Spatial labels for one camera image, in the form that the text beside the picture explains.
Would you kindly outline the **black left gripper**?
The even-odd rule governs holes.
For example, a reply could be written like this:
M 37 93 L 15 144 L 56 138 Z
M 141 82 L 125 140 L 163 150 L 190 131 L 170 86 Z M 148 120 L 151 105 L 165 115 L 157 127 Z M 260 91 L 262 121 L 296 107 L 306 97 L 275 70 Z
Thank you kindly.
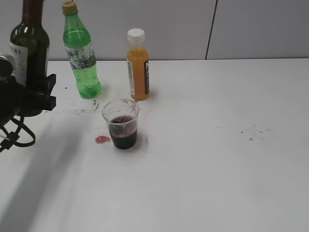
M 5 126 L 14 116 L 32 110 L 52 111 L 56 107 L 56 97 L 50 96 L 56 84 L 56 74 L 35 80 L 27 89 L 13 76 L 15 61 L 12 56 L 0 55 L 0 125 Z

